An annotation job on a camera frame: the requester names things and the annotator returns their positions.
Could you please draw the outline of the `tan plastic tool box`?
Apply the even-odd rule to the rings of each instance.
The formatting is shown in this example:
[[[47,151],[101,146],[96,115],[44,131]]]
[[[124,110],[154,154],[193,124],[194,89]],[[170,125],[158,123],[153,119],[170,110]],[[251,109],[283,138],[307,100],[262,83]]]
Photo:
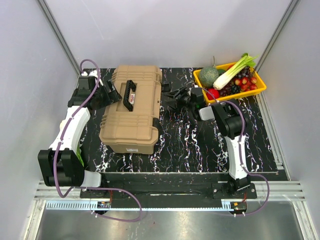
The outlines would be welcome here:
[[[122,100],[105,108],[101,142],[118,154],[153,154],[160,131],[162,71],[155,65],[120,65],[111,80]]]

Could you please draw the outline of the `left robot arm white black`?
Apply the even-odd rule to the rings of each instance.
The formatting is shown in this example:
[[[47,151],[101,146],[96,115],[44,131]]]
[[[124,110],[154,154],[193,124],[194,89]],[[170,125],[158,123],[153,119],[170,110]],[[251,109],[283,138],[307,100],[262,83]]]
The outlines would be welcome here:
[[[46,150],[37,156],[44,183],[48,187],[91,187],[98,198],[107,195],[109,186],[97,172],[85,169],[80,153],[80,138],[91,114],[122,100],[111,80],[102,81],[98,71],[84,72],[67,103],[66,117],[59,133]]]

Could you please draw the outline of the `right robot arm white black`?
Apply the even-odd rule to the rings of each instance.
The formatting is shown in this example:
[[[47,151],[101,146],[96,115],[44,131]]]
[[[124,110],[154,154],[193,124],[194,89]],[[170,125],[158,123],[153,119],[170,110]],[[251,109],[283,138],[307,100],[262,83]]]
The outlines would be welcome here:
[[[164,95],[171,98],[167,105],[172,109],[186,107],[197,121],[215,120],[217,128],[224,137],[229,158],[229,180],[223,189],[233,198],[243,195],[251,184],[245,153],[245,129],[247,120],[235,99],[207,104],[205,90],[201,87],[181,87]]]

